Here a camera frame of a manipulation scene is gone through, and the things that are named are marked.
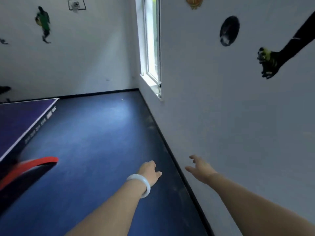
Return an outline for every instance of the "black ball decal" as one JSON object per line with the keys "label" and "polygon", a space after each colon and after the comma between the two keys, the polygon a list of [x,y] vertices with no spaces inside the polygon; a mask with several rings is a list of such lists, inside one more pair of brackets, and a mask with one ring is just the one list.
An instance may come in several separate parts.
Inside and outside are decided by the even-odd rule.
{"label": "black ball decal", "polygon": [[220,42],[223,46],[230,46],[235,41],[239,31],[239,21],[236,16],[228,17],[220,30]]}

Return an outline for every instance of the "floor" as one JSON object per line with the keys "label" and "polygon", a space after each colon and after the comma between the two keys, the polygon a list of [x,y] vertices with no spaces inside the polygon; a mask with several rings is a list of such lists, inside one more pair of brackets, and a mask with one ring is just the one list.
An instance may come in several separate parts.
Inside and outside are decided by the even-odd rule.
{"label": "floor", "polygon": [[128,235],[207,235],[138,91],[58,101],[21,154],[44,156],[60,160],[5,212],[1,235],[64,235],[150,160],[163,175]]}

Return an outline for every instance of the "wall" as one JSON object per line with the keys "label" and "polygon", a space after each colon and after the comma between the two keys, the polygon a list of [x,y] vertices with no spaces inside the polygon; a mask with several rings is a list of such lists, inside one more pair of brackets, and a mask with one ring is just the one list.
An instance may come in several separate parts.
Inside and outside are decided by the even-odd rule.
{"label": "wall", "polygon": [[[69,11],[67,0],[1,0],[0,85],[12,100],[136,87],[129,0],[84,0]],[[48,12],[45,44],[35,23],[37,6]]]}
{"label": "wall", "polygon": [[[220,173],[315,223],[315,41],[273,78],[260,47],[280,51],[315,10],[315,0],[161,0],[160,102],[140,90],[179,165],[203,156]],[[219,31],[240,20],[235,42]],[[216,235],[241,235],[218,195],[186,173]]]}

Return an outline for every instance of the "hand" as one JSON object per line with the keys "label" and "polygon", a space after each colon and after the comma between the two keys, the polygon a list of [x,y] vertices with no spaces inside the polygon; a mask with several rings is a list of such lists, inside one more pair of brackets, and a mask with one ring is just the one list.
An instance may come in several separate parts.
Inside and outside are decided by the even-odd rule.
{"label": "hand", "polygon": [[204,184],[208,184],[209,177],[217,173],[209,163],[204,161],[201,157],[192,155],[189,157],[193,159],[193,163],[196,164],[196,167],[185,167],[185,169],[190,172],[197,180],[201,181]]}
{"label": "hand", "polygon": [[162,175],[162,172],[160,171],[155,172],[155,168],[156,164],[154,161],[145,162],[142,164],[137,174],[144,176],[148,180],[150,186],[153,186]]}

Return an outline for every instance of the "bracelet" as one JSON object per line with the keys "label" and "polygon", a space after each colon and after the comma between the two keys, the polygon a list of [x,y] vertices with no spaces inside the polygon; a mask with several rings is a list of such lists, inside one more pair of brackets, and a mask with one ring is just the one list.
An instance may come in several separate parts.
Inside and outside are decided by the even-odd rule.
{"label": "bracelet", "polygon": [[147,197],[148,194],[150,193],[150,190],[151,190],[151,187],[150,187],[150,184],[149,184],[148,180],[142,175],[134,174],[134,175],[129,176],[126,181],[130,181],[130,180],[133,180],[133,179],[142,181],[146,185],[147,190],[143,193],[141,198]]}

